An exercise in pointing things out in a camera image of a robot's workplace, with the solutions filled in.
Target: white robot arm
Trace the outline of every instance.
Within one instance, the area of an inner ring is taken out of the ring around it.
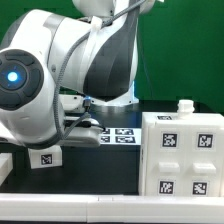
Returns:
[[[103,1],[115,15],[145,3]],[[16,21],[0,50],[0,122],[13,138],[0,140],[33,149],[65,140],[61,85],[104,101],[127,92],[137,69],[138,16],[139,6],[109,23],[94,17],[89,24],[33,10]]]

